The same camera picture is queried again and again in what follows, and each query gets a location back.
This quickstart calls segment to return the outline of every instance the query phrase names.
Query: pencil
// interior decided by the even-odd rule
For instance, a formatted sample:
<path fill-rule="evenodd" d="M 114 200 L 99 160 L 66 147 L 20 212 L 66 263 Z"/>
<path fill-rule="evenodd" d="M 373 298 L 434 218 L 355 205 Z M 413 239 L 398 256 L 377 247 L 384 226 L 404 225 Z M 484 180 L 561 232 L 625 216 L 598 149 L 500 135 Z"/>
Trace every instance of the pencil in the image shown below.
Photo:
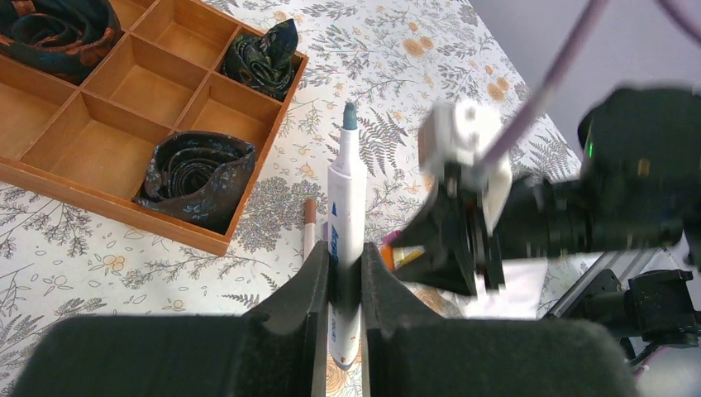
<path fill-rule="evenodd" d="M 317 200 L 314 198 L 304 202 L 304 260 L 314 248 L 314 228 L 317 225 Z"/>

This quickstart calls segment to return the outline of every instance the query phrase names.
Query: table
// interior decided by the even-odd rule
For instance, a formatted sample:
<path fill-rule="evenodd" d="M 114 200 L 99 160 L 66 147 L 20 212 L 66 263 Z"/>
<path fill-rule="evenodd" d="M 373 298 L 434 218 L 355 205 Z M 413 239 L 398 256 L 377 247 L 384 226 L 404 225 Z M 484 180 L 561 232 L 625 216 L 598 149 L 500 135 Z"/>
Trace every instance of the table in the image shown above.
<path fill-rule="evenodd" d="M 74 315 L 244 313 L 302 264 L 302 198 L 326 202 L 326 168 L 343 104 L 356 101 L 370 172 L 367 239 L 378 242 L 421 207 L 417 129 L 438 98 L 477 98 L 507 121 L 527 95 L 507 56 L 467 0 L 208 0 L 262 30 L 289 17 L 310 62 L 241 225 L 216 257 L 0 186 L 0 396 L 53 324 Z M 572 176 L 579 161 L 544 116 L 510 153 L 516 174 Z M 326 208 L 321 206 L 317 235 Z M 541 310 L 592 257 L 553 262 Z M 451 315 L 435 291 L 419 289 Z M 360 365 L 329 365 L 328 395 L 360 395 Z"/>

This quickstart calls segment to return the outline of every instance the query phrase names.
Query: white marker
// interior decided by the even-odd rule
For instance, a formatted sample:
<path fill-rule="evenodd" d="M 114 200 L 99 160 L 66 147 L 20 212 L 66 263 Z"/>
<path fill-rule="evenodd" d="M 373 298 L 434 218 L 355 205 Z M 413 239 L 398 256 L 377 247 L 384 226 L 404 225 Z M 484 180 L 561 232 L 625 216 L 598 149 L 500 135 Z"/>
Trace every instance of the white marker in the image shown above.
<path fill-rule="evenodd" d="M 338 157 L 328 168 L 329 252 L 336 267 L 331 290 L 328 344 L 344 371 L 360 343 L 360 255 L 365 242 L 365 189 L 368 170 L 360 159 L 360 132 L 353 103 L 343 111 Z"/>

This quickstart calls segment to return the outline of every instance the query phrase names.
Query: blue marker tip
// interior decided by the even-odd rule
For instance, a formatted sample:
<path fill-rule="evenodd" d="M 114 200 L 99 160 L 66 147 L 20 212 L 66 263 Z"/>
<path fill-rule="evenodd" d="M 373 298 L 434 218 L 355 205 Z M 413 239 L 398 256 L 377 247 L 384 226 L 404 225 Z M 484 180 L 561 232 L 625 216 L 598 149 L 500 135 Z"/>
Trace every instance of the blue marker tip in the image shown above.
<path fill-rule="evenodd" d="M 358 116 L 355 114 L 355 105 L 351 102 L 346 103 L 346 108 L 343 109 L 343 129 L 358 129 Z"/>

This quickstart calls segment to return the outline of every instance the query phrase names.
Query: white 3d-printed part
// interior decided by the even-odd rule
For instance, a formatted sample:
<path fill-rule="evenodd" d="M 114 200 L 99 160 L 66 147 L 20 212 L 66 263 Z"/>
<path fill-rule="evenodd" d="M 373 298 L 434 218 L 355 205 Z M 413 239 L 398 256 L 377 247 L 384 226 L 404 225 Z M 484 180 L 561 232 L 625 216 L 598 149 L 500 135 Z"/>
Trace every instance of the white 3d-printed part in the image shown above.
<path fill-rule="evenodd" d="M 448 163 L 462 165 L 462 175 L 486 153 L 500 136 L 502 123 L 498 110 L 480 105 L 472 99 L 455 105 L 436 103 L 418 133 L 419 165 L 423 172 L 444 182 Z M 497 224 L 511 190 L 513 175 L 508 154 L 487 174 L 487 189 L 483 193 L 484 220 L 491 233 Z M 465 186 L 473 186 L 461 180 Z"/>

